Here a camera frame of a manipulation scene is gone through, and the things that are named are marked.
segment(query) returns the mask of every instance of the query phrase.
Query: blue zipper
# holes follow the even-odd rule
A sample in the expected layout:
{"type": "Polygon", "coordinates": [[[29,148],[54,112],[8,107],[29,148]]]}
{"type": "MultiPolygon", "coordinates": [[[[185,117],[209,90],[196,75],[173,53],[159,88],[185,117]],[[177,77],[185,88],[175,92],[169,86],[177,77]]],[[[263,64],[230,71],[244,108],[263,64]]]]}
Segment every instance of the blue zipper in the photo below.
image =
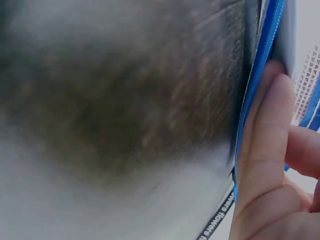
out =
{"type": "MultiPolygon", "coordinates": [[[[254,59],[251,73],[249,76],[249,81],[247,83],[247,87],[244,95],[244,101],[242,103],[242,108],[241,108],[239,124],[238,124],[237,141],[236,141],[236,147],[235,147],[236,162],[234,165],[236,181],[237,181],[237,160],[238,160],[238,155],[241,147],[245,121],[246,121],[251,103],[253,101],[253,98],[256,94],[262,72],[268,60],[271,47],[273,45],[273,42],[277,33],[277,29],[279,26],[279,22],[282,16],[284,6],[285,6],[284,0],[269,0],[269,4],[266,10],[265,19],[263,22],[263,27],[262,27],[255,59],[254,59]]],[[[236,200],[237,193],[238,193],[236,182],[234,185],[233,192],[234,192],[234,199],[236,200]]]]}

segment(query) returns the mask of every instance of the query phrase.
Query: blue trim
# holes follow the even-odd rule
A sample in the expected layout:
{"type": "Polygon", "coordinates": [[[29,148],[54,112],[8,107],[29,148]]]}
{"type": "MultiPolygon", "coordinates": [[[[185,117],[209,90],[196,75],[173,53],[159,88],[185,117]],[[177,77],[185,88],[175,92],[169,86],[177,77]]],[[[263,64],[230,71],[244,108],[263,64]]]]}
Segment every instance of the blue trim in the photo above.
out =
{"type": "MultiPolygon", "coordinates": [[[[251,69],[250,77],[247,84],[247,89],[244,97],[244,102],[242,105],[242,110],[240,114],[240,120],[238,125],[237,133],[237,145],[235,148],[235,179],[237,179],[237,160],[239,156],[239,151],[242,143],[243,131],[245,121],[251,106],[251,103],[256,94],[262,72],[265,68],[266,62],[269,57],[271,47],[273,45],[275,35],[279,26],[281,15],[284,9],[284,0],[270,0],[267,7],[265,19],[263,22],[263,27],[258,43],[258,48],[256,51],[255,59],[251,69]]],[[[234,184],[234,200],[237,200],[237,183],[234,184]]]]}
{"type": "Polygon", "coordinates": [[[316,110],[314,118],[309,126],[309,129],[314,130],[314,131],[318,131],[319,128],[320,128],[320,107],[316,110]]]}
{"type": "Polygon", "coordinates": [[[313,93],[310,98],[309,105],[306,109],[306,113],[302,119],[302,121],[299,123],[299,127],[306,128],[308,124],[310,123],[312,116],[314,115],[314,112],[316,111],[316,107],[318,104],[318,101],[320,99],[320,77],[318,77],[317,83],[315,85],[315,88],[313,90],[313,93]]]}
{"type": "Polygon", "coordinates": [[[290,169],[290,167],[289,167],[287,164],[284,164],[284,170],[285,170],[286,172],[288,172],[289,169],[290,169]]]}

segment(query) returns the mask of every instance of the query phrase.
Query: white mesh fabric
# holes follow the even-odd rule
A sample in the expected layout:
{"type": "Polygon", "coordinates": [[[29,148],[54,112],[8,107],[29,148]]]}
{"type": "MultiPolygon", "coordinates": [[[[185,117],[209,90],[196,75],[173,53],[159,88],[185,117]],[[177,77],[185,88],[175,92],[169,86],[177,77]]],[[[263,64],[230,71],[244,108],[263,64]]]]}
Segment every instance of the white mesh fabric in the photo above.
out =
{"type": "Polygon", "coordinates": [[[294,84],[295,102],[291,124],[298,125],[303,119],[310,97],[315,89],[320,73],[320,42],[307,50],[301,67],[293,70],[291,79],[294,84]]]}

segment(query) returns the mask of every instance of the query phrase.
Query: hand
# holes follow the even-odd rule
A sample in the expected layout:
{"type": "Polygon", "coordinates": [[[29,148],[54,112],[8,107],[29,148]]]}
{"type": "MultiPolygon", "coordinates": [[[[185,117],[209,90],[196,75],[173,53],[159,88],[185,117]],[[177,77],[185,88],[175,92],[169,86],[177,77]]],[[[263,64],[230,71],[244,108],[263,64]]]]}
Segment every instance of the hand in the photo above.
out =
{"type": "Polygon", "coordinates": [[[286,161],[303,175],[320,177],[320,134],[290,126],[294,91],[284,72],[278,62],[267,64],[245,122],[229,240],[320,238],[320,184],[313,197],[284,172],[286,161]]]}

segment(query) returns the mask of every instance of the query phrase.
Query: zipper teeth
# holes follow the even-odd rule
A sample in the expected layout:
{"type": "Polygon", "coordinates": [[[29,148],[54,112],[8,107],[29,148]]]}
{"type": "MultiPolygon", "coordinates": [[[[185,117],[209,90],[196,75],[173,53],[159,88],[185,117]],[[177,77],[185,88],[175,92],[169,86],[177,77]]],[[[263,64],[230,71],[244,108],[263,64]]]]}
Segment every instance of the zipper teeth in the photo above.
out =
{"type": "MultiPolygon", "coordinates": [[[[252,72],[252,74],[254,74],[254,78],[251,80],[251,84],[250,84],[250,79],[249,79],[248,86],[247,86],[248,90],[249,90],[249,88],[252,89],[252,91],[248,92],[249,93],[248,95],[250,98],[244,99],[241,114],[240,114],[240,121],[239,121],[239,127],[238,127],[238,132],[237,132],[236,152],[235,152],[235,157],[236,157],[236,159],[235,159],[236,162],[235,162],[235,166],[234,166],[235,177],[236,177],[235,180],[237,180],[237,160],[238,160],[237,158],[238,158],[238,154],[239,154],[238,151],[240,149],[239,144],[241,144],[241,139],[243,136],[243,128],[245,125],[245,120],[247,118],[250,103],[253,100],[253,96],[255,95],[256,88],[260,82],[261,74],[262,74],[262,71],[263,71],[265,64],[267,62],[267,58],[270,53],[270,48],[271,48],[273,41],[275,39],[277,29],[278,29],[278,26],[279,26],[279,23],[281,20],[281,14],[282,14],[284,6],[285,6],[284,0],[274,0],[274,1],[277,1],[277,2],[274,6],[274,11],[272,13],[272,18],[270,20],[271,24],[270,24],[268,32],[267,32],[267,39],[263,45],[262,54],[260,54],[260,57],[258,56],[258,52],[256,53],[256,57],[259,57],[259,59],[256,63],[258,65],[258,67],[255,69],[254,72],[252,72]]],[[[237,192],[238,192],[237,191],[237,183],[235,183],[234,189],[233,189],[235,200],[237,199],[237,192]]]]}
{"type": "MultiPolygon", "coordinates": [[[[273,13],[273,17],[272,17],[272,22],[275,21],[275,19],[277,18],[277,16],[280,16],[281,13],[283,12],[283,9],[284,9],[284,2],[279,0],[277,1],[277,4],[275,6],[275,9],[276,11],[274,11],[273,13]]],[[[280,19],[281,17],[278,17],[277,20],[276,20],[276,23],[275,24],[271,24],[270,26],[270,30],[268,32],[268,35],[270,34],[271,30],[273,31],[272,35],[268,38],[268,40],[266,41],[264,47],[267,47],[268,46],[268,49],[271,47],[271,45],[273,44],[274,42],[274,39],[275,39],[275,36],[276,36],[276,32],[277,32],[277,29],[278,29],[278,26],[279,26],[279,23],[280,23],[280,19]]],[[[253,88],[256,88],[257,87],[257,83],[259,83],[259,80],[260,80],[260,77],[261,77],[261,74],[262,74],[262,71],[264,69],[264,65],[265,64],[261,64],[261,63],[265,63],[267,61],[267,58],[269,56],[269,51],[264,51],[263,52],[263,55],[262,55],[262,59],[261,61],[259,62],[259,68],[257,70],[257,74],[255,75],[255,78],[254,78],[254,81],[252,83],[253,85],[253,88]]]]}

